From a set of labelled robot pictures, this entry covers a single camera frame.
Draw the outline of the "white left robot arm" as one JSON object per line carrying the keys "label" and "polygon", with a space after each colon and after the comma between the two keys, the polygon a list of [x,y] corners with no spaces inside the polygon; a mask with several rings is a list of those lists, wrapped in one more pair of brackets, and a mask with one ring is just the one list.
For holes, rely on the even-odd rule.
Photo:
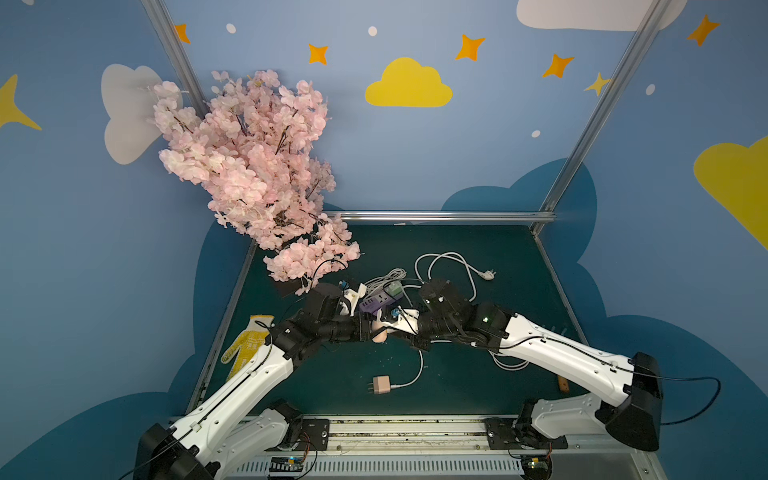
{"label": "white left robot arm", "polygon": [[140,438],[129,479],[224,479],[257,453],[283,442],[300,416],[281,406],[245,423],[249,412],[326,342],[370,338],[358,310],[364,284],[343,290],[320,283],[291,318],[273,324],[264,346],[208,400],[169,427],[155,424]]}

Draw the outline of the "green charger plug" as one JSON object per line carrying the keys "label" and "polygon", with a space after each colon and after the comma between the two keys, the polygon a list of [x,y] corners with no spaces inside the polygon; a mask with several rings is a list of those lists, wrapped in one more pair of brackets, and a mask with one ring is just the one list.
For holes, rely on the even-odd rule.
{"label": "green charger plug", "polygon": [[384,287],[385,292],[393,299],[400,299],[404,295],[403,285],[400,281],[393,281]]}

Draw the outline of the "pink charger adapter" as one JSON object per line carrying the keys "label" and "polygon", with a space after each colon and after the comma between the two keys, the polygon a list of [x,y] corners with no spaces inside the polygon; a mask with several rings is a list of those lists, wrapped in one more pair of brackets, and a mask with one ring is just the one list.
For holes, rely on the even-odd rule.
{"label": "pink charger adapter", "polygon": [[375,395],[390,393],[392,391],[390,377],[387,375],[374,377],[371,384],[369,385],[369,388]]}

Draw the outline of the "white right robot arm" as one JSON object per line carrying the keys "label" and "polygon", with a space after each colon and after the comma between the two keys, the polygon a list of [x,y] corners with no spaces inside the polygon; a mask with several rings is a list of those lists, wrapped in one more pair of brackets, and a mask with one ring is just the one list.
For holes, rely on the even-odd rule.
{"label": "white right robot arm", "polygon": [[513,426],[519,442],[550,448],[569,435],[608,434],[637,450],[658,450],[663,392],[655,358],[601,352],[493,302],[472,304],[446,280],[426,283],[419,295],[425,311],[395,316],[415,339],[527,361],[585,389],[581,396],[525,402]]}

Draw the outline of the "purple power strip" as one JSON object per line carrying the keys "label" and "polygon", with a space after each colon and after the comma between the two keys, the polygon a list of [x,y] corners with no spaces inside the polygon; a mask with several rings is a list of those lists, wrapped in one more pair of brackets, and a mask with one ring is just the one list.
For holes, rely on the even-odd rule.
{"label": "purple power strip", "polygon": [[383,307],[391,305],[395,301],[395,297],[385,291],[381,291],[362,299],[359,302],[359,310],[368,314],[376,314]]}

